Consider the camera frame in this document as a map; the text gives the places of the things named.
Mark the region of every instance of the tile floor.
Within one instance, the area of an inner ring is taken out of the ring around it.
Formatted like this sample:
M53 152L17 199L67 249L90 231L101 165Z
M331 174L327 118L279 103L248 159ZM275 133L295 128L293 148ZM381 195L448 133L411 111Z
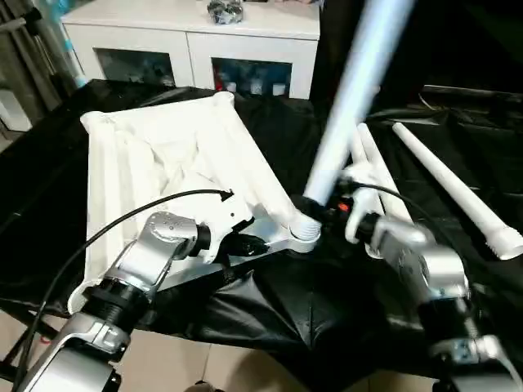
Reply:
M64 320L47 318L55 328ZM4 355L23 332L24 326L0 312L0 354ZM154 347L155 355L150 353ZM34 361L46 345L34 345ZM307 392L285 368L268 354L227 345L187 341L153 332L135 331L132 344L118 365L121 392L183 392L198 380L212 383L225 392ZM343 392L430 392L433 380L380 371ZM0 380L0 392L11 383Z

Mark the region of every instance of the table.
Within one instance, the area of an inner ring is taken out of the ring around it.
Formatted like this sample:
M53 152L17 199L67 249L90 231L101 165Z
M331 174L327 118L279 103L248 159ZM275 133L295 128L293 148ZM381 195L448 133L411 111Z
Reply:
M85 239L89 110L137 107L162 87L91 81L0 154L0 308L38 305L46 285ZM212 91L182 88L162 101ZM289 194L300 194L320 141L325 111L308 101L237 96L235 108ZM482 116L413 112L409 129L509 224L523 230L523 139ZM481 235L388 129L394 113L368 121L402 194L426 208L460 244L481 301L523 363L519 324L521 258L494 259ZM412 212L413 218L419 216ZM81 281L83 260L62 279L49 308ZM224 284L218 273L162 292L141 327L198 341L268 351L312 390L340 390L375 368L431 375L417 320L391 271L361 247L324 237L309 255L277 254L241 265Z

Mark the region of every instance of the white pole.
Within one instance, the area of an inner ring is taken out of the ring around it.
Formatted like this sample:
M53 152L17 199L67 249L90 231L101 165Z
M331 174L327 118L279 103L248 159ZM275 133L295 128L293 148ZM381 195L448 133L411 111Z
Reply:
M373 165L374 175L378 179L379 184L390 190L399 192L396 183L392 179L391 173L379 152L379 148L376 145L373 136L370 134L367 124L360 124L358 126L358 135L361 138L361 143L365 153L367 154L367 159ZM383 202L383 209L387 215L393 215L403 221L412 221L409 210L407 210L405 203L403 203L401 199L385 193L380 193L380 198Z
M414 0L368 0L340 82L327 127L316 155L304 196L321 205L329 200L349 156L355 125L360 123L387 70ZM311 239L320 225L301 214L291 230Z
M358 128L361 127L367 127L365 124L361 123ZM360 162L370 162L369 157L367 156L365 152L365 148L363 146L363 143L361 142L361 137L359 132L354 132L353 139L352 139L352 149L351 149L351 156L352 156L352 162L353 163L360 163ZM377 168L371 163L374 170L377 170ZM373 200L373 209L375 212L377 212L379 215L384 215L382 202L380 202L378 197L378 192L376 192L376 197Z
M523 253L523 237L472 192L437 156L435 156L405 125L397 122L394 132L419 159L423 166L445 188L486 238L487 245L501 259L508 260Z

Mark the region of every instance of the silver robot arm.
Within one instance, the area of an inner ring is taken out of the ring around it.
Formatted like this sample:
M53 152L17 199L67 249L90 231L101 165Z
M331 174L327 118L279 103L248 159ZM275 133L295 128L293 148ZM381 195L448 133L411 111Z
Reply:
M434 390L521 392L521 378L499 339L482 331L459 255L421 225L371 213L356 236L409 289L441 382Z
M120 385L118 362L131 332L147 311L173 262L210 246L210 230L192 219L156 212L89 293L45 353L29 370L19 391L110 392Z

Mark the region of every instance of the black plastic sheet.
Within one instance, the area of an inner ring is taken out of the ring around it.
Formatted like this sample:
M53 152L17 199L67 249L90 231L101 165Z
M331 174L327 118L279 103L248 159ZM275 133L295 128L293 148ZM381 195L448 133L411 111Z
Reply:
M208 96L93 81L0 154L1 301L35 307L53 274L85 239L88 110L129 109ZM300 194L325 121L311 103L236 96L235 108L282 186ZM459 244L493 330L519 359L521 260L498 261L481 233L390 129L407 127L509 225L523 231L523 140L517 130L453 111L390 112L369 121L400 192L421 204ZM411 211L415 219L420 218ZM65 312L81 281L79 259L60 282L50 311ZM375 368L431 374L409 298L383 261L325 236L308 255L283 252L161 292L142 327L156 332L263 349L313 390L338 390Z

